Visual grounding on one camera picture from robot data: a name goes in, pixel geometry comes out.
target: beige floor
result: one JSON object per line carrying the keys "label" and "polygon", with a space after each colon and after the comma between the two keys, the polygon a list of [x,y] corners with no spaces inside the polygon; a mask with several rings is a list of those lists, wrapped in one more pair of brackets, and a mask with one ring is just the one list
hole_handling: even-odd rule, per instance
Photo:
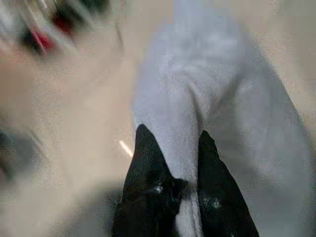
{"label": "beige floor", "polygon": [[[33,125],[46,156],[40,172],[21,179],[16,193],[1,195],[1,237],[58,236],[97,190],[124,179],[133,151],[130,102],[137,68],[151,33],[170,19],[173,6],[169,0],[134,0],[124,11],[122,2],[112,1],[115,8],[97,20],[96,29],[79,32],[77,53],[39,61],[19,52],[0,59],[0,107],[13,125]],[[215,5],[244,23],[266,51],[315,147],[315,1]]]}

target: floor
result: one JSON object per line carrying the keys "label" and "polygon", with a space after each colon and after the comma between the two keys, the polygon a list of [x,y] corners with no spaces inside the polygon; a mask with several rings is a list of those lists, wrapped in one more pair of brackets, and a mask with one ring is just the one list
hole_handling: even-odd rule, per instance
{"label": "floor", "polygon": [[[32,125],[44,156],[32,177],[1,192],[1,237],[102,236],[104,191],[124,180],[133,152],[130,102],[137,68],[151,33],[173,12],[168,0],[111,3],[95,29],[78,32],[77,50],[45,60],[18,49],[14,56],[2,54],[6,80],[0,108],[12,126]],[[259,42],[316,148],[316,2],[214,0],[214,5],[244,23]]]}

